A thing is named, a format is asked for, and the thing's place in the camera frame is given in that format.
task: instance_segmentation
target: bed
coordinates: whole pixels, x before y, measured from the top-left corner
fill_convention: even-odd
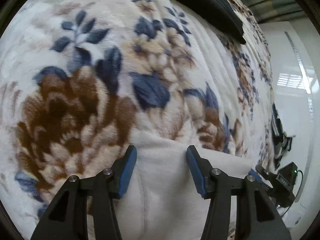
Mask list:
[[[230,176],[273,165],[268,44],[249,8],[226,1],[244,45],[176,0],[23,5],[0,40],[0,199],[25,239],[69,176],[95,176],[130,144],[124,239],[201,236],[209,203],[189,145]]]

